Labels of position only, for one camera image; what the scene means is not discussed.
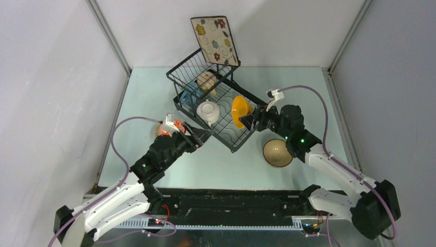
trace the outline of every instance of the black wire dish rack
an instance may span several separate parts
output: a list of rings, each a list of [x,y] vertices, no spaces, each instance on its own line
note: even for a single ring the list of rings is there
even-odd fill
[[[233,99],[236,96],[242,96],[253,106],[253,109],[257,105],[266,105],[264,101],[240,87],[233,80],[233,72],[238,67],[206,62],[200,48],[167,72],[167,77],[174,82],[177,93],[174,98],[176,108],[203,128],[212,129],[215,138],[232,152],[240,149],[252,135],[247,128],[239,129],[233,123],[231,117]],[[217,78],[217,82],[210,85],[206,91],[201,90],[202,85],[196,83],[203,72],[211,72]],[[215,102],[220,108],[218,121],[211,127],[197,115],[198,105],[206,100]]]

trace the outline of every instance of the blue sponge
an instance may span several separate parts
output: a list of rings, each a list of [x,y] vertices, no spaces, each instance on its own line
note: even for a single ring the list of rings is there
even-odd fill
[[[197,97],[201,97],[202,93],[201,93],[200,89],[198,88],[197,83],[195,83],[194,81],[191,81],[188,83],[188,85],[186,86],[186,89],[181,94],[180,103],[190,104],[191,100],[189,99],[189,97],[191,97],[194,105],[197,104],[197,98],[194,95],[196,95]]]

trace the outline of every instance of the metal corner pole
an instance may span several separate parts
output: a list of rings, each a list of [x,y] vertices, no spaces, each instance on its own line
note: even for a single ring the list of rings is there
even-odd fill
[[[103,170],[103,165],[104,165],[104,162],[106,160],[106,155],[107,155],[107,152],[109,151],[109,148],[110,148],[112,132],[114,131],[115,125],[117,123],[118,115],[119,115],[120,110],[121,110],[121,105],[122,105],[122,102],[123,102],[123,99],[125,96],[125,92],[127,90],[127,86],[129,84],[130,75],[132,74],[132,69],[130,68],[129,64],[127,63],[127,59],[125,58],[125,56],[121,50],[121,47],[118,44],[114,34],[112,33],[111,28],[109,27],[109,24],[107,23],[106,18],[104,17],[104,15],[100,9],[100,6],[97,3],[97,0],[86,0],[86,2],[88,3],[89,8],[91,9],[96,21],[98,22],[101,30],[104,33],[104,36],[106,36],[107,41],[109,42],[109,45],[111,46],[112,50],[115,53],[115,56],[117,57],[118,61],[120,62],[121,66],[123,67],[123,69],[127,75],[126,80],[124,82],[123,90],[121,92],[121,97],[120,97],[120,100],[118,102],[117,109],[115,111],[115,117],[114,117],[114,120],[113,120],[112,125],[111,125],[111,132],[110,132],[109,137],[107,139],[106,147],[104,149],[103,156],[102,156],[101,163],[100,163],[100,167],[98,169],[96,182],[91,190],[91,193],[92,193],[98,187],[98,181],[100,180],[101,171]]]
[[[86,0],[86,2],[88,3],[89,8],[93,12],[94,17],[96,18],[101,30],[103,31],[104,35],[106,36],[107,41],[109,42],[109,45],[111,46],[112,50],[115,52],[115,55],[117,56],[118,61],[121,63],[121,66],[123,67],[127,76],[130,76],[130,74],[132,73],[132,69],[130,68],[129,64],[127,63],[127,59],[125,58],[125,56],[121,50],[121,47],[118,44],[114,34],[112,33],[111,28],[106,21],[106,18],[104,17],[103,13],[101,12],[101,9],[97,3],[97,0]]]
[[[359,157],[357,155],[356,148],[354,146],[353,138],[351,136],[350,129],[348,128],[348,122],[346,119],[345,112],[343,110],[342,104],[339,100],[338,91],[336,90],[335,82],[333,77],[329,72],[328,68],[322,68],[322,73],[324,75],[325,84],[327,86],[327,91],[332,100],[333,111],[338,121],[339,134],[342,138],[343,148],[345,150],[345,155],[347,156],[347,161],[355,169],[362,171],[360,165]]]
[[[353,21],[353,24],[350,27],[350,30],[348,30],[347,35],[345,36],[344,40],[342,41],[341,46],[339,47],[335,57],[333,58],[332,63],[330,64],[330,67],[329,67],[330,74],[333,74],[333,72],[335,71],[336,66],[339,63],[339,60],[343,55],[343,52],[345,51],[345,49],[347,48],[351,39],[353,38],[354,34],[356,33],[356,30],[359,27],[360,22],[364,18],[365,14],[367,13],[372,2],[373,2],[373,0],[365,0],[364,3],[362,4],[356,18]]]
[[[357,28],[359,27],[362,19],[366,15],[369,7],[371,6],[373,0],[365,0],[362,6],[359,9],[359,12],[354,19],[350,29],[347,32],[344,40],[342,41],[338,51],[336,52],[335,57],[333,58],[332,63],[328,68],[322,68],[322,72],[324,74],[325,83],[327,85],[327,89],[329,91],[330,97],[332,99],[333,108],[335,110],[335,115],[339,124],[339,132],[344,139],[344,149],[346,152],[346,156],[348,162],[353,164],[353,166],[362,171],[362,167],[357,155],[357,151],[353,142],[353,138],[350,132],[349,124],[346,118],[346,114],[342,107],[340,97],[336,88],[335,81],[333,79],[333,74],[335,69],[344,53],[346,48],[348,47],[350,41],[352,40],[354,34],[356,33]]]

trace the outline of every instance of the brown bowl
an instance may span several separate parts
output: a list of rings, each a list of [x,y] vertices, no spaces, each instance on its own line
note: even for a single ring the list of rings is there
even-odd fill
[[[285,167],[292,161],[284,140],[273,139],[263,146],[263,157],[274,167]]]

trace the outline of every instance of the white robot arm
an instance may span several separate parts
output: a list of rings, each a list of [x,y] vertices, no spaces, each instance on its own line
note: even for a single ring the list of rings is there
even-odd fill
[[[148,152],[131,168],[125,179],[99,193],[91,200],[69,209],[63,206],[56,211],[54,232],[78,214],[84,215],[85,235],[82,247],[92,246],[103,234],[121,222],[149,211],[155,213],[162,205],[162,194],[153,186],[165,171],[185,152],[192,153],[212,135],[211,131],[197,129],[183,123],[186,134],[173,124],[172,114],[162,123],[169,135],[160,135],[150,145]],[[58,239],[62,243],[66,228]]]
[[[270,90],[267,95],[270,104],[259,105],[239,120],[250,130],[269,129],[282,136],[292,157],[327,175],[346,194],[312,185],[299,196],[307,213],[319,210],[338,215],[351,221],[369,239],[375,239],[391,225],[391,221],[401,216],[395,187],[389,181],[379,183],[335,157],[319,138],[305,129],[299,106],[285,105],[279,113],[275,104],[283,98],[281,90]],[[389,213],[383,203],[387,204]]]

